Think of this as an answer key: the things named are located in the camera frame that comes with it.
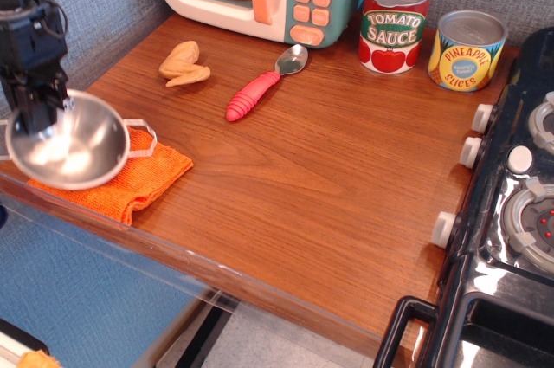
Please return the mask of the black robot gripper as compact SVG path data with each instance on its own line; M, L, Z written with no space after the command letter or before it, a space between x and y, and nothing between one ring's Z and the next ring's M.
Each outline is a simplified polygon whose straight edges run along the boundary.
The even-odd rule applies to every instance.
M68 20L54 0L28 0L1 12L1 84L27 134L57 122L68 98L61 60L68 52Z

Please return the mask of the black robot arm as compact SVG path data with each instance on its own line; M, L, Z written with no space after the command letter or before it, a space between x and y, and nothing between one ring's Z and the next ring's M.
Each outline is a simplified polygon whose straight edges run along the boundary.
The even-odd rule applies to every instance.
M52 126L69 104L67 30L55 0L1 0L1 84L29 134Z

